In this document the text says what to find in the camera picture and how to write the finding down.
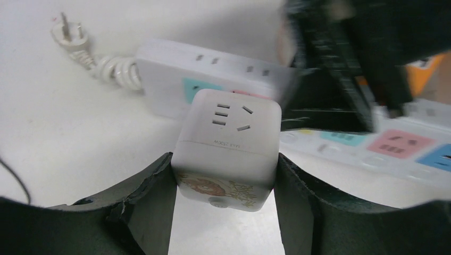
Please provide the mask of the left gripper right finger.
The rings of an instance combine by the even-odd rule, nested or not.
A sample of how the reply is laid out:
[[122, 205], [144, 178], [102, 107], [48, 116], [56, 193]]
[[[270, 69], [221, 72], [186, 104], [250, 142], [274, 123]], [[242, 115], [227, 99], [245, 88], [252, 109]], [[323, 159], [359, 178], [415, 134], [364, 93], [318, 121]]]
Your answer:
[[274, 187], [285, 254], [450, 254], [450, 202], [406, 209], [357, 198], [278, 157]]

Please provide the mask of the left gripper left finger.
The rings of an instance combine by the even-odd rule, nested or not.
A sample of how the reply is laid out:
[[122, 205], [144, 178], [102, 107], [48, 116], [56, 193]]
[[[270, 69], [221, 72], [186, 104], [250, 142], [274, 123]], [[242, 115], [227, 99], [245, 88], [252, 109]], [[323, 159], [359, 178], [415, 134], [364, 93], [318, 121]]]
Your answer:
[[72, 205], [1, 198], [1, 254], [167, 254], [177, 195], [171, 158]]

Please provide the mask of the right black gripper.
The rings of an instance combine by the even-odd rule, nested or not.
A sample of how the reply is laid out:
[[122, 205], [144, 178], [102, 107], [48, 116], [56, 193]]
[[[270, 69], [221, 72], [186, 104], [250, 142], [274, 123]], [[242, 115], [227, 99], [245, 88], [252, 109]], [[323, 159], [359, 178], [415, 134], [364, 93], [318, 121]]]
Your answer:
[[450, 1], [286, 1], [284, 14], [296, 49], [283, 131], [371, 133], [360, 65], [376, 102], [401, 109], [413, 100], [406, 64], [450, 50]]

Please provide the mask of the orange power strip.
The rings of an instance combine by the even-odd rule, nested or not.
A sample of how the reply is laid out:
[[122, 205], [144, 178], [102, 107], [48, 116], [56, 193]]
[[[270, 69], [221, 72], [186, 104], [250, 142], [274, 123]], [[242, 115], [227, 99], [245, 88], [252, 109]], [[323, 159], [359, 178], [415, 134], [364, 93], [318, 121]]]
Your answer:
[[425, 90], [433, 75], [439, 74], [441, 66], [449, 57], [450, 53], [442, 53], [406, 65], [408, 82], [413, 97], [418, 97]]

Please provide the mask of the long white power strip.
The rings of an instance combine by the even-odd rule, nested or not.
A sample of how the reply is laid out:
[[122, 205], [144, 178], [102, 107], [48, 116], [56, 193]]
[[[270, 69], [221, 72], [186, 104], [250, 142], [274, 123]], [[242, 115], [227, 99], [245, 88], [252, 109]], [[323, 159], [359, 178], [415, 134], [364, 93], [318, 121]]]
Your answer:
[[[66, 19], [53, 26], [51, 35], [95, 79], [141, 92], [154, 114], [175, 119], [186, 116], [195, 94], [203, 89], [279, 101], [295, 72], [292, 67], [163, 39], [149, 40], [133, 57], [93, 57], [82, 26]], [[350, 164], [351, 153], [367, 147], [362, 166], [449, 187], [450, 104], [439, 102], [433, 77], [418, 100], [408, 105], [407, 117], [384, 120], [377, 107], [379, 129], [368, 138], [320, 130], [319, 139], [329, 143], [324, 152]]]

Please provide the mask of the white cartoon cube adapter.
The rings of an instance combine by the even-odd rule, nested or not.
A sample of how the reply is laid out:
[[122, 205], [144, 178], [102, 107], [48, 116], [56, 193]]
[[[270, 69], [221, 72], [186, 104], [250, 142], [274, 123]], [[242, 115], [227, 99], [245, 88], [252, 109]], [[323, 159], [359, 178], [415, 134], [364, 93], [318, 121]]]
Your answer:
[[200, 90], [171, 158], [181, 194], [217, 208], [259, 211], [274, 187], [280, 130], [277, 102]]

